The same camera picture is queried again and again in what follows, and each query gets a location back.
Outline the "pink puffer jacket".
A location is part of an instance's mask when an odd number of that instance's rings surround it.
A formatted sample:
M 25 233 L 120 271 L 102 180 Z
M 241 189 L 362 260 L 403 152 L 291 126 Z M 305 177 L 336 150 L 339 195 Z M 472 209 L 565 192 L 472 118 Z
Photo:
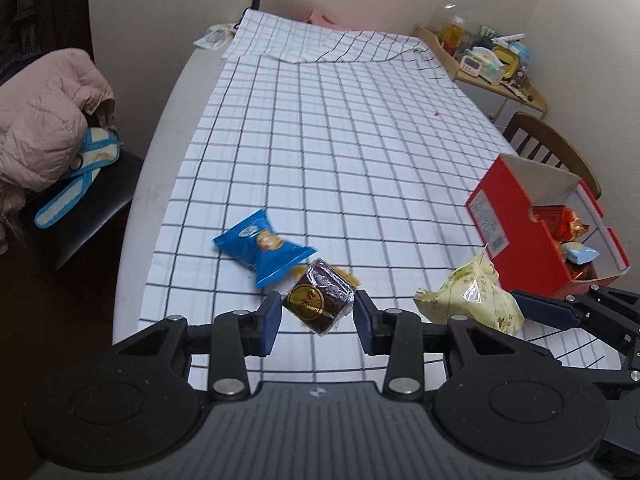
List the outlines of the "pink puffer jacket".
M 27 192 L 66 173 L 88 128 L 114 131 L 115 96 L 88 53 L 43 55 L 1 86 L 1 250 L 6 233 L 24 240 L 18 213 Z

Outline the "dark brown cake packet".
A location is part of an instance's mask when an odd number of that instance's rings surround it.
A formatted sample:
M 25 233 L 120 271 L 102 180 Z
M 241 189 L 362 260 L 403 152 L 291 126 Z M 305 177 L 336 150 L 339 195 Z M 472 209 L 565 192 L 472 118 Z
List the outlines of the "dark brown cake packet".
M 352 310 L 359 282 L 323 259 L 297 269 L 284 306 L 307 328 L 323 336 Z

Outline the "wooden chair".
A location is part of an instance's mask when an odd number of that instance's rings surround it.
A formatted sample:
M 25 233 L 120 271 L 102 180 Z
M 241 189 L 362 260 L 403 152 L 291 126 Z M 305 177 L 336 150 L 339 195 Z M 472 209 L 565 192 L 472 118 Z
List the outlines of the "wooden chair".
M 503 136 L 516 154 L 576 174 L 597 200 L 601 197 L 600 182 L 588 162 L 562 134 L 542 119 L 516 112 L 504 128 Z

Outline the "small red foil snack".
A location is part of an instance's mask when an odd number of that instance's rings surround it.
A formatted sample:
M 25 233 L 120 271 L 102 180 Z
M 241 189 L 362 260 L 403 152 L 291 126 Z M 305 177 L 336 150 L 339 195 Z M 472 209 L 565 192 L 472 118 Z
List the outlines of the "small red foil snack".
M 559 244 L 574 242 L 590 229 L 573 209 L 564 205 L 533 206 L 532 213 L 538 222 L 546 225 L 552 238 Z

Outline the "black chair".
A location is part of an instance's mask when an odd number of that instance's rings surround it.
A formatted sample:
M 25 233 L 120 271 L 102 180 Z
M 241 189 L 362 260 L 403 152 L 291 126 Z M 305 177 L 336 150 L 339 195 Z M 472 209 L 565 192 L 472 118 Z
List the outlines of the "black chair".
M 50 228 L 36 226 L 36 213 L 66 184 L 58 182 L 41 193 L 27 194 L 20 220 L 27 247 L 36 260 L 46 268 L 59 269 L 119 211 L 128 211 L 142 165 L 142 158 L 122 150 L 119 159 L 102 168 L 87 193 Z

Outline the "light blue cookie packet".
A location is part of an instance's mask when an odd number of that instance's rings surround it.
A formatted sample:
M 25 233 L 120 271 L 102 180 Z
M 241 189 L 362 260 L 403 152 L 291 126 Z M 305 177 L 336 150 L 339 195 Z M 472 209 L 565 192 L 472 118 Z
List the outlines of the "light blue cookie packet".
M 593 249 L 579 242 L 566 242 L 561 245 L 564 258 L 575 266 L 592 263 L 600 256 L 597 249 Z

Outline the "paper at table corner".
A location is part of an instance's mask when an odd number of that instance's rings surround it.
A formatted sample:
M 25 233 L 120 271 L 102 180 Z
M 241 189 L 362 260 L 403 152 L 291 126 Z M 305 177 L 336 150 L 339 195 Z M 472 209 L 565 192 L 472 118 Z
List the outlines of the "paper at table corner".
M 194 41 L 194 46 L 203 50 L 216 51 L 228 44 L 235 36 L 235 24 L 216 24 L 209 26 L 203 37 Z

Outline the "red cardboard box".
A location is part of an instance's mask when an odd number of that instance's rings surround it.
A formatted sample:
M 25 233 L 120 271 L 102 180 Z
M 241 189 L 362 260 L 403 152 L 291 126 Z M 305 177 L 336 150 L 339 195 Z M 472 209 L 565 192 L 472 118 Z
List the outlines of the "red cardboard box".
M 579 237 L 596 250 L 592 280 L 576 278 L 538 207 L 564 206 L 588 226 Z M 480 233 L 502 288 L 563 298 L 586 292 L 590 285 L 608 285 L 630 269 L 615 231 L 584 181 L 564 170 L 518 155 L 501 154 L 474 188 L 465 204 Z

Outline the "grey side cabinet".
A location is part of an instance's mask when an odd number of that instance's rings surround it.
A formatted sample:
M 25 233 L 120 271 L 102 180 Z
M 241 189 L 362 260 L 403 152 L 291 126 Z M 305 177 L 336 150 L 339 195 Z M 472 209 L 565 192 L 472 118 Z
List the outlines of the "grey side cabinet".
M 446 70 L 451 81 L 460 81 L 502 97 L 502 104 L 498 110 L 489 114 L 489 119 L 492 122 L 496 121 L 508 101 L 531 108 L 540 114 L 541 119 L 544 119 L 548 114 L 549 105 L 546 99 L 528 79 L 524 80 L 518 88 L 510 86 L 504 80 L 498 82 L 497 78 L 487 79 L 480 70 L 473 72 L 463 68 L 460 61 L 456 61 L 452 55 L 444 50 L 434 32 L 425 26 L 416 26 L 412 31 L 412 36 L 419 38 L 434 53 L 435 58 Z

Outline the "pink item behind table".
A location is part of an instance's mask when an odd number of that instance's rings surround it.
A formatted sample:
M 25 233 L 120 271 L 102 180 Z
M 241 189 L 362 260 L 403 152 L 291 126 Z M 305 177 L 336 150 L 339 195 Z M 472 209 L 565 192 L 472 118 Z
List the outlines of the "pink item behind table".
M 335 23 L 320 9 L 314 9 L 311 11 L 309 18 L 307 18 L 307 23 L 328 29 L 340 30 L 341 32 L 348 30 L 348 27 Z

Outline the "pink digital timer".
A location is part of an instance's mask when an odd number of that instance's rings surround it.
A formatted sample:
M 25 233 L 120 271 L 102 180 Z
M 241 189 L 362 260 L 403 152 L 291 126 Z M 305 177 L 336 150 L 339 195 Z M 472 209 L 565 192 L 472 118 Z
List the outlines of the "pink digital timer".
M 474 58 L 473 55 L 463 55 L 459 68 L 462 73 L 469 75 L 470 77 L 477 77 L 483 68 L 483 63 L 478 58 Z

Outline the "blue snack packet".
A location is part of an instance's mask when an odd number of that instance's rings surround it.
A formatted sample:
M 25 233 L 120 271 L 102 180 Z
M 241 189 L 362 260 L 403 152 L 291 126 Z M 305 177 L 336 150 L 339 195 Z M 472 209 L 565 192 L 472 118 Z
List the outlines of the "blue snack packet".
M 213 240 L 224 254 L 255 273 L 255 286 L 265 288 L 294 266 L 317 252 L 316 248 L 299 245 L 280 237 L 273 229 L 265 209 L 237 223 Z

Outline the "pale yellow snack bag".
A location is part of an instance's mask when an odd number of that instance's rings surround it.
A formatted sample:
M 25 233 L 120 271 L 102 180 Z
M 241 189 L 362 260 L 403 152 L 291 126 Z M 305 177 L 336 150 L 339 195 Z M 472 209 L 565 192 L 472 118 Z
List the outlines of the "pale yellow snack bag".
M 463 315 L 498 332 L 515 336 L 525 324 L 515 298 L 503 290 L 499 274 L 484 252 L 452 272 L 436 292 L 419 289 L 418 310 L 435 324 Z

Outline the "orange liquid bottle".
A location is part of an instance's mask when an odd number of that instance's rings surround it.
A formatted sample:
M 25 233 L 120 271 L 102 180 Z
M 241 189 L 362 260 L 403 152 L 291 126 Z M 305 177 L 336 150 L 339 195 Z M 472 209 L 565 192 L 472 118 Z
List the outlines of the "orange liquid bottle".
M 455 15 L 442 33 L 442 48 L 454 56 L 465 34 L 465 19 Z

